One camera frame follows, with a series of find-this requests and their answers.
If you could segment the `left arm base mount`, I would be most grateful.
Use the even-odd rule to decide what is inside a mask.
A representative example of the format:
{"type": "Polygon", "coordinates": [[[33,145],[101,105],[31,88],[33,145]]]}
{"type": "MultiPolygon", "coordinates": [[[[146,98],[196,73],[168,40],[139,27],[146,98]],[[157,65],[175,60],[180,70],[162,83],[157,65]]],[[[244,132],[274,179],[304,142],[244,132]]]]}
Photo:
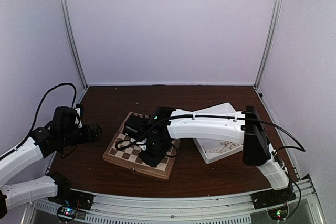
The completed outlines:
{"type": "Polygon", "coordinates": [[[48,200],[74,209],[91,210],[94,195],[72,189],[71,181],[59,172],[51,172],[48,177],[57,185],[57,194],[48,200]]]}

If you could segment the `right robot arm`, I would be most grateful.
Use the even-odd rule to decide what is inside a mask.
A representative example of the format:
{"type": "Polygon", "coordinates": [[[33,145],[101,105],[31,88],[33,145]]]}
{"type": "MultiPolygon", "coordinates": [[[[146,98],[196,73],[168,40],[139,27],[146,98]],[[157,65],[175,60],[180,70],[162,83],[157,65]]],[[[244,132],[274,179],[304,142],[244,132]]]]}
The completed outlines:
{"type": "Polygon", "coordinates": [[[146,141],[145,153],[155,159],[156,165],[172,140],[192,138],[206,141],[228,141],[243,147],[243,163],[256,167],[271,185],[269,199],[279,204],[293,193],[288,170],[267,133],[266,122],[261,120],[253,106],[245,111],[225,112],[222,105],[186,111],[159,107],[155,114],[140,124],[137,141],[146,141]]]}

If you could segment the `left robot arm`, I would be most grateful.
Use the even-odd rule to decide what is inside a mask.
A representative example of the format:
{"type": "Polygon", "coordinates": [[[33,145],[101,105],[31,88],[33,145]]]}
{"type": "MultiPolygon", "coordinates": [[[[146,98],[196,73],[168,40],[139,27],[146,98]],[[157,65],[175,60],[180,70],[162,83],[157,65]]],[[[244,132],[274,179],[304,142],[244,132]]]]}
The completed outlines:
{"type": "Polygon", "coordinates": [[[59,172],[48,173],[38,179],[9,185],[8,181],[31,164],[55,152],[66,158],[64,148],[76,148],[79,144],[97,142],[102,128],[97,124],[82,124],[83,107],[59,106],[53,119],[44,127],[38,127],[17,147],[1,156],[1,216],[10,210],[43,198],[60,205],[80,208],[91,207],[86,202],[90,197],[82,196],[71,189],[71,181],[59,172]]]}

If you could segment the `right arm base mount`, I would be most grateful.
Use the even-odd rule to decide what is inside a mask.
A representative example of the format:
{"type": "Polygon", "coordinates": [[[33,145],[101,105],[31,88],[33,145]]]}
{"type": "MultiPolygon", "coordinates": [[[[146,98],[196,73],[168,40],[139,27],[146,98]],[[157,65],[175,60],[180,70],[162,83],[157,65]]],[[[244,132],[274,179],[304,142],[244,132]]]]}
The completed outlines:
{"type": "Polygon", "coordinates": [[[287,188],[283,190],[266,190],[251,194],[254,209],[268,208],[295,200],[296,194],[287,188]]]}

